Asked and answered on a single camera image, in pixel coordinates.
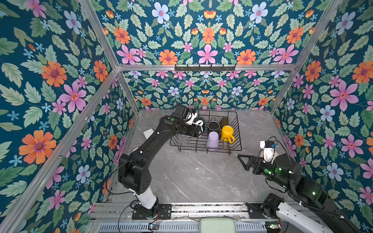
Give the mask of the green and cream mug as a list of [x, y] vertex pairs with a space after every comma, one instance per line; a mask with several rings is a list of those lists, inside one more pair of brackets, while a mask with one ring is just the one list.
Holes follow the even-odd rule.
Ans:
[[203, 130], [205, 130], [206, 128], [206, 125], [205, 125], [205, 119], [202, 117], [202, 116], [198, 116], [196, 118], [196, 124], [200, 125], [202, 127]]

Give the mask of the lavender plastic cup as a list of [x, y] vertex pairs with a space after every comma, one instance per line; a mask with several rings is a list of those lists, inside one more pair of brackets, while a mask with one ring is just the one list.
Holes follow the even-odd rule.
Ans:
[[211, 132], [210, 134], [208, 134], [206, 143], [207, 149], [209, 151], [216, 151], [219, 148], [219, 140], [220, 138], [218, 133]]

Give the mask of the clear glass cup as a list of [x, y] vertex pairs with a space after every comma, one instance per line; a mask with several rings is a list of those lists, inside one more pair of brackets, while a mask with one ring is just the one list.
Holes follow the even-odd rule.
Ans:
[[186, 147], [189, 145], [190, 138], [187, 135], [179, 135], [178, 136], [178, 146]]

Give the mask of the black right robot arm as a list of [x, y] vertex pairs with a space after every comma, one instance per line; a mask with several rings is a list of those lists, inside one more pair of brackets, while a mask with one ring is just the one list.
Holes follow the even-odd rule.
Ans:
[[[262, 157], [239, 154], [238, 159], [246, 171], [263, 175], [267, 182], [275, 182], [285, 189], [293, 200], [317, 215], [333, 233], [359, 233], [360, 229], [337, 207], [328, 192], [315, 180], [301, 175], [302, 167], [286, 153], [273, 162]], [[298, 214], [281, 198], [271, 193], [262, 204], [262, 213], [267, 217], [279, 217], [304, 232], [325, 233], [320, 224]]]

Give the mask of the yellow plastic mug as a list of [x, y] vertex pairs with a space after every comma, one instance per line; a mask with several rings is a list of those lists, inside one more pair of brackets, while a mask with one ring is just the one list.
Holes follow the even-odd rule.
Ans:
[[234, 129], [230, 125], [223, 126], [220, 139], [222, 142], [233, 144], [236, 141], [234, 137]]

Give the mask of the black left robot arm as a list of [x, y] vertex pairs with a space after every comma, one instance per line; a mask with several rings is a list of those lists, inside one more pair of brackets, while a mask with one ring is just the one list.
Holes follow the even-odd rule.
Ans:
[[132, 192], [137, 201], [137, 213], [153, 219], [159, 213], [159, 199], [150, 188], [152, 176], [149, 166], [163, 147], [175, 135], [199, 138], [203, 132], [202, 120], [197, 120], [194, 109], [177, 105], [169, 116], [163, 116], [159, 124], [146, 141], [130, 154], [119, 159], [118, 182]]

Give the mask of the gold glitter cup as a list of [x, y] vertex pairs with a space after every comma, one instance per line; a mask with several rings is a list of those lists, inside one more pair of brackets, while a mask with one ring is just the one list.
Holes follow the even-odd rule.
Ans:
[[229, 119], [228, 119], [228, 117], [223, 117], [220, 120], [219, 125], [220, 125], [220, 129], [222, 129], [224, 126], [229, 125]]

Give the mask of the black mug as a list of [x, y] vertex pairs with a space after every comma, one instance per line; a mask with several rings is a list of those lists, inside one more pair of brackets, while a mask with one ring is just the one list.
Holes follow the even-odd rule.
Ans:
[[220, 124], [219, 122], [216, 121], [216, 118], [213, 117], [207, 124], [207, 134], [210, 134], [211, 132], [218, 133], [219, 129], [220, 129]]

